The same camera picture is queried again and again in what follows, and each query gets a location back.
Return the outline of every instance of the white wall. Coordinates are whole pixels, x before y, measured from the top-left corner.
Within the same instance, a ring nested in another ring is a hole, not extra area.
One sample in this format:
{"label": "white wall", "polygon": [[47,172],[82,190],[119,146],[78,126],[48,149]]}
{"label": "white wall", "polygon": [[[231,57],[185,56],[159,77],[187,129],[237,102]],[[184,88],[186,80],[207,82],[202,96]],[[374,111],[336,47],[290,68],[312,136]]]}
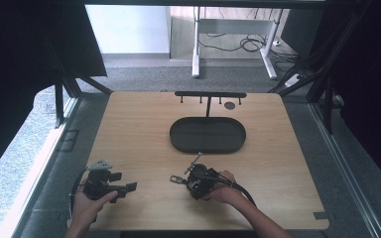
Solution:
{"label": "white wall", "polygon": [[102,54],[168,53],[170,7],[87,5]]}

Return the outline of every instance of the hand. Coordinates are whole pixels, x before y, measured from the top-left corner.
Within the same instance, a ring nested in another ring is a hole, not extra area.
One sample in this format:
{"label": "hand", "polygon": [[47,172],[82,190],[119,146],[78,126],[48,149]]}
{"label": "hand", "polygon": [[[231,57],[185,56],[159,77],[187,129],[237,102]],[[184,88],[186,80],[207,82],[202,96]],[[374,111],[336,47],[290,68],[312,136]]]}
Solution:
{"label": "hand", "polygon": [[[220,177],[224,177],[224,178],[229,179],[233,182],[236,182],[236,179],[234,178],[234,174],[232,174],[229,171],[223,171],[223,172],[220,172],[219,174],[220,174]],[[237,190],[233,187],[230,187],[230,186],[228,186],[222,182],[218,182],[215,185],[214,190],[212,192],[210,192],[209,195],[204,197],[204,199],[213,198],[216,201],[221,202],[221,203],[232,204],[236,200],[241,199],[242,197],[244,197],[244,196],[239,190]]]}
{"label": "hand", "polygon": [[89,226],[97,217],[97,213],[103,208],[104,204],[117,196],[117,191],[111,191],[105,194],[98,200],[89,199],[83,192],[83,184],[81,183],[75,194],[73,203],[73,218],[69,230],[66,233],[67,237],[82,237],[88,231]]}

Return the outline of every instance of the wooden table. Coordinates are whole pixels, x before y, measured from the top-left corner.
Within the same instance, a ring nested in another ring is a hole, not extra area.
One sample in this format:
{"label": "wooden table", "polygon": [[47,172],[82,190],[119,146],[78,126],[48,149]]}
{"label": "wooden table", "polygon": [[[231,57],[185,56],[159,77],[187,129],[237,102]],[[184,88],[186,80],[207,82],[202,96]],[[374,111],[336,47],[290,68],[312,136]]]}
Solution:
{"label": "wooden table", "polygon": [[[227,101],[236,107],[228,110]],[[246,129],[243,147],[229,155],[203,155],[198,161],[218,172],[229,170],[253,196],[258,207],[285,229],[325,229],[324,212],[282,99],[277,94],[248,94],[238,99],[212,98],[210,116],[237,119]],[[136,191],[107,204],[92,229],[103,230],[247,230],[246,219],[231,206],[194,200],[185,185],[185,169],[196,154],[177,151],[170,142],[172,124],[187,116],[204,116],[206,98],[172,92],[114,92],[110,96],[88,163],[109,162],[122,172],[123,185]]]}

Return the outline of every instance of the desk leg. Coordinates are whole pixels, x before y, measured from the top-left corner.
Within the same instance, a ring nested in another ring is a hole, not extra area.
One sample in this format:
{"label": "desk leg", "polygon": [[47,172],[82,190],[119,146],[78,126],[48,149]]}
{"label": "desk leg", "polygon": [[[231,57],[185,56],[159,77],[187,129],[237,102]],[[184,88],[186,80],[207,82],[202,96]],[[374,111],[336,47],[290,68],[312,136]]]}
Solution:
{"label": "desk leg", "polygon": [[277,78],[277,73],[274,70],[274,67],[271,64],[271,60],[269,59],[269,52],[271,50],[272,43],[274,42],[275,35],[277,34],[278,27],[280,25],[281,15],[283,15],[283,9],[279,9],[275,14],[274,23],[271,27],[270,34],[268,36],[268,42],[265,49],[261,49],[261,56],[264,60],[264,64],[267,67],[268,74],[271,79]]}
{"label": "desk leg", "polygon": [[200,7],[197,7],[195,19],[194,19],[194,45],[193,45],[193,56],[192,56],[192,62],[191,62],[192,77],[199,77],[199,12],[200,12]]}

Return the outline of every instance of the black tray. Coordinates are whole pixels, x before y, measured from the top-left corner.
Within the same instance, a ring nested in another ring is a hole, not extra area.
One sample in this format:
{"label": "black tray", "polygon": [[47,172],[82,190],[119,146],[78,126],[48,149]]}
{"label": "black tray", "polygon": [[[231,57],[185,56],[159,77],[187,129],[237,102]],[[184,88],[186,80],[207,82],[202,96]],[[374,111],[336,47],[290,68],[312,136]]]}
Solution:
{"label": "black tray", "polygon": [[185,153],[233,153],[246,140],[246,130],[229,117],[185,117],[170,129],[172,145]]}

